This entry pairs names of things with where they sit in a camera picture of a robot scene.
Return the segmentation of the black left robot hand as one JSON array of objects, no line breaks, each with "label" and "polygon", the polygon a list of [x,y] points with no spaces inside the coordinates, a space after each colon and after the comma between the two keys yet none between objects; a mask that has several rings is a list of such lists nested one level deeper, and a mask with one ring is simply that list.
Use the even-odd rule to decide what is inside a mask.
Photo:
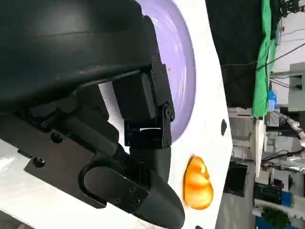
[{"label": "black left robot hand", "polygon": [[0,137],[26,172],[91,205],[180,229],[169,186],[174,105],[134,0],[0,3]]}]

